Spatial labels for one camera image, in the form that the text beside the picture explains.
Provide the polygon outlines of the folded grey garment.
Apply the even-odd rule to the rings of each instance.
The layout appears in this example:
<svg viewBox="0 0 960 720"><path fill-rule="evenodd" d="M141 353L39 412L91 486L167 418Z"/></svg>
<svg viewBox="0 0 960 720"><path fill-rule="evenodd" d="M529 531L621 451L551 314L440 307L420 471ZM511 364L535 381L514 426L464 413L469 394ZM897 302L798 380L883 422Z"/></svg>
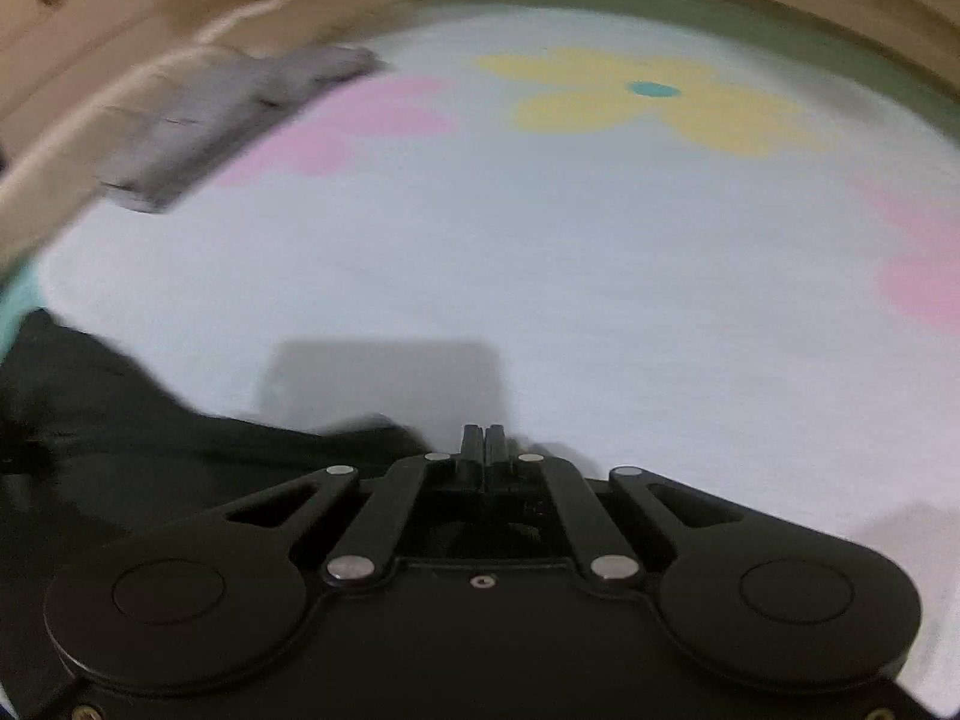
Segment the folded grey garment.
<svg viewBox="0 0 960 720"><path fill-rule="evenodd" d="M311 44L202 71L107 156L99 187L128 210L163 213L270 128L379 67L366 47Z"/></svg>

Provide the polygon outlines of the black track pants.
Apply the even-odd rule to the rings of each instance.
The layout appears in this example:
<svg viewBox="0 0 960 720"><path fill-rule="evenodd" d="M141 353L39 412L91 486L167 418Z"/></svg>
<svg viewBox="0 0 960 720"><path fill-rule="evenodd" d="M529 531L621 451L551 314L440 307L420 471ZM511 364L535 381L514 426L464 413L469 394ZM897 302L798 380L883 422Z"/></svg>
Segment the black track pants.
<svg viewBox="0 0 960 720"><path fill-rule="evenodd" d="M36 717L67 687L43 601L78 554L322 466L375 478L427 449L384 416L313 434L202 415L99 338L29 312L2 361L3 717Z"/></svg>

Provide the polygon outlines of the beige long pillow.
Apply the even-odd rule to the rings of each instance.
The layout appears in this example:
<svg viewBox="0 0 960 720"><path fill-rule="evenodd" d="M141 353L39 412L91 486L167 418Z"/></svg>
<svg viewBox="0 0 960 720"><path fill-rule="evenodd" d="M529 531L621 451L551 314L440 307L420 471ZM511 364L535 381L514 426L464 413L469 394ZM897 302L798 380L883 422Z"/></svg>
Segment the beige long pillow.
<svg viewBox="0 0 960 720"><path fill-rule="evenodd" d="M59 232L98 192L107 156L202 71L241 57L199 44L133 67L78 104L21 154L2 177L2 268Z"/></svg>

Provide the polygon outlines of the floral bed blanket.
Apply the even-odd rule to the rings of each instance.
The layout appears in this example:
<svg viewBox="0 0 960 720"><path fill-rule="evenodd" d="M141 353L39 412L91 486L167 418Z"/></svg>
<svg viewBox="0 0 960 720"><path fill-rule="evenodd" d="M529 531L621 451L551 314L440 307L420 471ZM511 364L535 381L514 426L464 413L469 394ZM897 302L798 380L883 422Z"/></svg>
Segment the floral bed blanket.
<svg viewBox="0 0 960 720"><path fill-rule="evenodd" d="M436 449L499 422L884 551L958 706L958 106L724 0L448 0L158 215L2 288L195 410Z"/></svg>

